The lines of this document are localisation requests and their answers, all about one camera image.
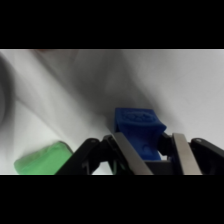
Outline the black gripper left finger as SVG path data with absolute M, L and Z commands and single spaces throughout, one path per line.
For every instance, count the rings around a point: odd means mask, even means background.
M 57 175 L 92 175 L 107 162 L 113 175 L 152 175 L 126 137 L 118 132 L 102 141 L 88 138 L 56 172 Z

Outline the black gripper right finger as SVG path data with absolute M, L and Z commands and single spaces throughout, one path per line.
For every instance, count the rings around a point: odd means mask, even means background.
M 178 175 L 224 175 L 224 150 L 203 138 L 187 141 L 184 134 L 163 133 L 158 151 L 167 157 Z

